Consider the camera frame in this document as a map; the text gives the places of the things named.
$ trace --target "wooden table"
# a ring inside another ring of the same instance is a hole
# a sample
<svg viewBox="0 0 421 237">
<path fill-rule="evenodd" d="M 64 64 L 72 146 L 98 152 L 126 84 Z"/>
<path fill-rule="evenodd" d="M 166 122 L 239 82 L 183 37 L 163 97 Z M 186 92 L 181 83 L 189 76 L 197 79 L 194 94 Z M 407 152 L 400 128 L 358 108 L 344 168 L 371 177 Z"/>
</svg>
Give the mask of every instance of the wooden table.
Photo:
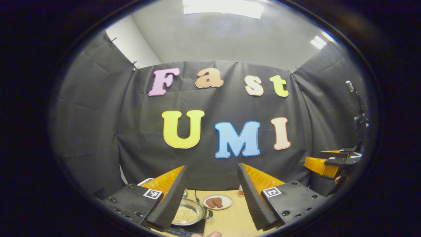
<svg viewBox="0 0 421 237">
<path fill-rule="evenodd" d="M 188 190 L 188 199 L 196 201 L 195 191 Z M 248 211 L 247 203 L 244 196 L 238 196 L 238 190 L 229 191 L 197 191 L 196 195 L 202 204 L 202 200 L 207 195 L 225 194 L 233 200 L 232 206 L 224 210 L 212 210 L 213 217 L 206 220 L 205 233 L 206 237 L 213 231 L 219 231 L 223 237 L 254 237 L 269 232 L 256 230 L 251 215 Z M 159 232 L 165 236 L 176 237 L 176 235 L 167 232 Z"/>
</svg>

